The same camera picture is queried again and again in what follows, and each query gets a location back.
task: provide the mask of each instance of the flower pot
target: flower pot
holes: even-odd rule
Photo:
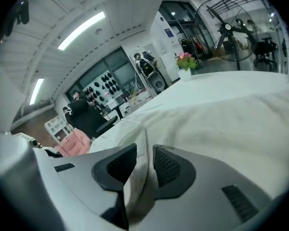
[[[188,70],[179,69],[178,74],[179,74],[179,77],[182,81],[188,81],[192,77],[192,73],[191,73],[190,68]]]

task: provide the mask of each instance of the black fan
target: black fan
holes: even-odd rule
[[[257,27],[250,15],[230,0],[207,0],[197,10],[216,37],[213,55],[236,62],[248,58],[257,46]]]

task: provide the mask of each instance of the ceiling light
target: ceiling light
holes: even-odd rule
[[[38,79],[37,83],[35,84],[35,88],[33,90],[32,96],[31,96],[31,100],[30,100],[30,105],[34,104],[35,99],[37,98],[40,86],[42,84],[44,79]]]
[[[86,22],[82,23],[79,27],[77,27],[69,36],[67,36],[66,39],[63,40],[63,42],[59,45],[59,50],[65,50],[65,48],[75,39],[77,38],[81,33],[83,33],[86,29],[91,27],[93,24],[97,23],[98,21],[105,18],[104,12],[100,12],[96,14],[95,16],[91,17]]]

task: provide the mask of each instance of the pink cushion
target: pink cushion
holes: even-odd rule
[[[75,128],[59,145],[55,146],[55,149],[62,156],[76,156],[88,153],[90,147],[91,141],[87,135]]]

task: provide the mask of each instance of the black chair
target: black chair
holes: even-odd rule
[[[83,131],[90,138],[99,137],[113,127],[117,116],[107,121],[99,112],[88,104],[87,101],[79,99],[69,105],[72,115],[66,113],[66,121],[73,127]]]

